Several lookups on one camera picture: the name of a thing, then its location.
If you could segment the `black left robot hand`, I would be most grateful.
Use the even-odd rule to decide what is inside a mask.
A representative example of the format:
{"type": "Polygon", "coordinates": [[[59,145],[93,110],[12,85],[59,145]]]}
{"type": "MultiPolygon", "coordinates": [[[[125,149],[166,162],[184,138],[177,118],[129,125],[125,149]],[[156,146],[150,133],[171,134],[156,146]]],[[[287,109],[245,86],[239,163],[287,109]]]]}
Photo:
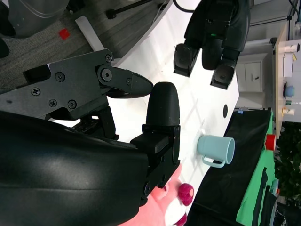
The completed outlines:
{"type": "Polygon", "coordinates": [[[175,47],[174,73],[190,77],[201,53],[203,68],[214,72],[210,84],[227,89],[249,32],[249,1],[202,0],[191,13],[185,41],[175,47]]]}

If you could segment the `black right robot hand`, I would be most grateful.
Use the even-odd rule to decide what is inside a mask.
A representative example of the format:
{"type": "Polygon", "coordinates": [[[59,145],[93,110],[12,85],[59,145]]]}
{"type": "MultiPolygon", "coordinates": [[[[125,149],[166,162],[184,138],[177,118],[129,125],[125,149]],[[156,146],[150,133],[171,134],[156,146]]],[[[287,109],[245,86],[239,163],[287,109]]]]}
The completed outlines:
{"type": "Polygon", "coordinates": [[[108,49],[24,72],[0,94],[0,223],[115,226],[180,165],[175,85],[111,65],[108,49]],[[108,98],[149,97],[141,135],[120,142],[108,98]]]}

